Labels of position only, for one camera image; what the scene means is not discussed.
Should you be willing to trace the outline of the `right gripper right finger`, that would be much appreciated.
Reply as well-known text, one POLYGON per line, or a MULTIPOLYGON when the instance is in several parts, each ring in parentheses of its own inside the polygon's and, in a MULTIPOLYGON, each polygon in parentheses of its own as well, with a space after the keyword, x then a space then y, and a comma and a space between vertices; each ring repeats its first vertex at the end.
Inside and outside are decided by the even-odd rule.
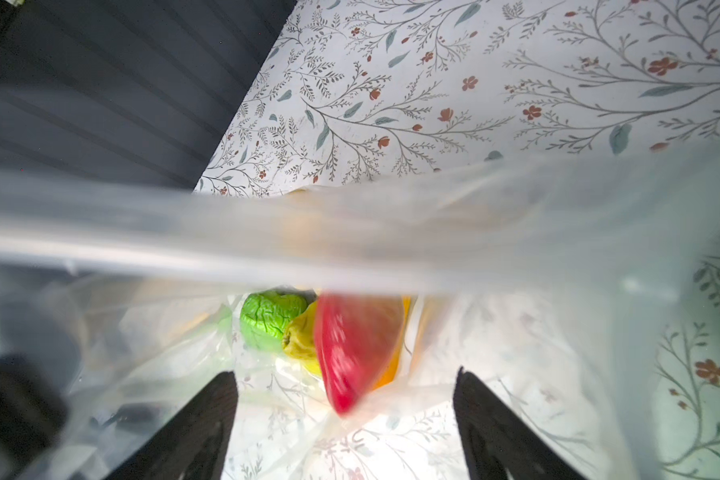
POLYGON ((580 479, 476 375, 458 371, 453 408, 469 477, 477 480, 580 479))

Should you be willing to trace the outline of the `red toy fruit front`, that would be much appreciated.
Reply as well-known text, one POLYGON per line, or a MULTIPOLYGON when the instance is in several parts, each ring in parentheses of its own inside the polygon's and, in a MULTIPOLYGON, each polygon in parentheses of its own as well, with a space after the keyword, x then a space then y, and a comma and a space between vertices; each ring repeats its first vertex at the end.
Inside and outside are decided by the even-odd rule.
POLYGON ((340 416, 371 391, 393 355, 403 324, 400 296, 325 293, 314 342, 327 399, 340 416))

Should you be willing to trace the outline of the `clear zip top bag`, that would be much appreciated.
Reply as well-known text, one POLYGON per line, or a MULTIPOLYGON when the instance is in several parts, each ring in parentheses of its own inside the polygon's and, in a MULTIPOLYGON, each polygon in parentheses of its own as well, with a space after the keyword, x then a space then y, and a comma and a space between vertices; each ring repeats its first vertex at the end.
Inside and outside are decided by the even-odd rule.
POLYGON ((66 405, 16 479, 109 479, 228 371, 221 479, 471 479, 460 369, 580 479, 720 479, 720 141, 272 199, 0 172, 7 355, 66 405), (246 345, 269 290, 412 297, 395 379, 336 414, 246 345))

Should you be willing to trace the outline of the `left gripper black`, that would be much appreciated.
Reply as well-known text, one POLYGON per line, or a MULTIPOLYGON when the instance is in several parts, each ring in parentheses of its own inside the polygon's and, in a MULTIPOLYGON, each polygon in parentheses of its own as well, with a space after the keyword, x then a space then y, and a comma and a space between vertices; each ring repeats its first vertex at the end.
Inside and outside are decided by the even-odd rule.
POLYGON ((51 449, 66 422, 58 392, 26 358, 0 357, 0 479, 16 479, 51 449))

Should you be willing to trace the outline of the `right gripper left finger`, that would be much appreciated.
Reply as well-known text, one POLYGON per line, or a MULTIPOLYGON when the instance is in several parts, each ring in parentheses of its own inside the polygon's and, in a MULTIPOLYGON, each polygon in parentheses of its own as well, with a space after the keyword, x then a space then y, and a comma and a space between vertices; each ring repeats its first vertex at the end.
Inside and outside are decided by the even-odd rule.
POLYGON ((221 479, 238 397, 234 373, 217 374, 108 478, 221 479))

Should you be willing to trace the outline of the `yellow green toy pear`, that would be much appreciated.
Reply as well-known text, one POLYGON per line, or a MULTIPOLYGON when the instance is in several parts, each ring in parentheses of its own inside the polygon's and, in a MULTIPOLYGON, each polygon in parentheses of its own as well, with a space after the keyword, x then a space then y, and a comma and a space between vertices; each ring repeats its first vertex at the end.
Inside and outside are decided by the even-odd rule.
POLYGON ((283 353, 298 361, 310 374, 321 377, 320 364, 314 342, 314 326, 317 302, 308 305, 307 309, 292 319, 282 339, 283 353))

